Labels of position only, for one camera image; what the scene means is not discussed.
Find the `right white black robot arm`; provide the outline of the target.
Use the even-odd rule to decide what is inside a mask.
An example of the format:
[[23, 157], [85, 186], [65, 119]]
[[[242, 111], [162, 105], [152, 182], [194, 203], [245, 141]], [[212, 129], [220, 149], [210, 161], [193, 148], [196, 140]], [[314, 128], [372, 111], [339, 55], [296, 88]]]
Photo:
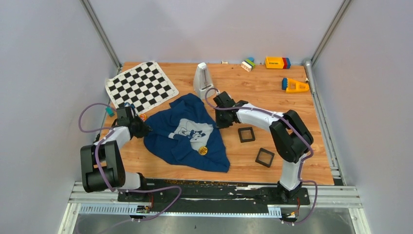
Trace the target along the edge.
[[296, 111], [273, 112], [256, 107], [247, 101], [235, 102], [227, 92], [214, 97], [218, 128], [228, 128], [233, 123], [253, 125], [268, 131], [278, 155], [283, 159], [282, 175], [278, 181], [278, 197], [291, 203], [302, 187], [302, 164], [313, 154], [314, 139]]

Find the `yellow round brooch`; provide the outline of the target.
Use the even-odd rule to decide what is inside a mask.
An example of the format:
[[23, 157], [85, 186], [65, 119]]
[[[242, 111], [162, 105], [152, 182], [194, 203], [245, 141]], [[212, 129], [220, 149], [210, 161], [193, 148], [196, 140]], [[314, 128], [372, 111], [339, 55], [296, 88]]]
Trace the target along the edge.
[[200, 155], [204, 156], [208, 153], [208, 148], [206, 146], [202, 146], [198, 149], [198, 153]]

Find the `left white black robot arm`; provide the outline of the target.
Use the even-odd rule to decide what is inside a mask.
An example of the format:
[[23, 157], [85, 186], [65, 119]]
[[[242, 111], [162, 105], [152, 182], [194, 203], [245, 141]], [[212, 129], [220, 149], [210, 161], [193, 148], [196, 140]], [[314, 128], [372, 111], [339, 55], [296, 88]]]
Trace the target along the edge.
[[82, 185], [87, 193], [106, 189], [131, 191], [137, 201], [149, 196], [141, 173], [126, 172], [120, 150], [135, 138], [148, 135], [151, 128], [138, 116], [134, 106], [116, 109], [116, 120], [103, 138], [80, 149]]

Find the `blue cartoon print shirt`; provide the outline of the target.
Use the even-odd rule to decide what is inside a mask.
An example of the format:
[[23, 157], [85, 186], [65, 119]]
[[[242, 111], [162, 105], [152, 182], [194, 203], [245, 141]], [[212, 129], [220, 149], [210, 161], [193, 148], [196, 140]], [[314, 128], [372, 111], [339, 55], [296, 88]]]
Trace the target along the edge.
[[[227, 173], [230, 162], [223, 138], [202, 100], [186, 94], [169, 105], [146, 120], [151, 127], [143, 139], [146, 149], [171, 165]], [[202, 146], [208, 148], [204, 156], [198, 153]]]

